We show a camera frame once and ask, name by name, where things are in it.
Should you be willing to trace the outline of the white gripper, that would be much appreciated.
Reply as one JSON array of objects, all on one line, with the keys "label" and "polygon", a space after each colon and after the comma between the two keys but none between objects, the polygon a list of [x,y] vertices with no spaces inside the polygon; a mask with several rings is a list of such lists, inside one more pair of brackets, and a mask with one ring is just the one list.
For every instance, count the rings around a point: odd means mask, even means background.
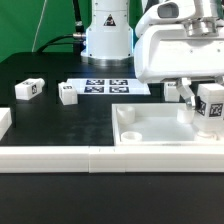
[{"label": "white gripper", "polygon": [[188,109],[196,108],[190,78],[224,75],[224,21],[217,0],[166,0],[153,5],[135,33],[136,78],[142,82],[178,79],[176,89]]}]

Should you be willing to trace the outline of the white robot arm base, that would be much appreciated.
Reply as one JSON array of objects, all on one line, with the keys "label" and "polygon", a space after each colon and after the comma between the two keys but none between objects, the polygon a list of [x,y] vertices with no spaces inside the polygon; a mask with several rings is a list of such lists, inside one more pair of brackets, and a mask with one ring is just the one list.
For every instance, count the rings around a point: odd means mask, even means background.
[{"label": "white robot arm base", "polygon": [[86,46],[81,59],[98,66],[133,62],[129,0],[92,0],[92,21],[86,29]]}]

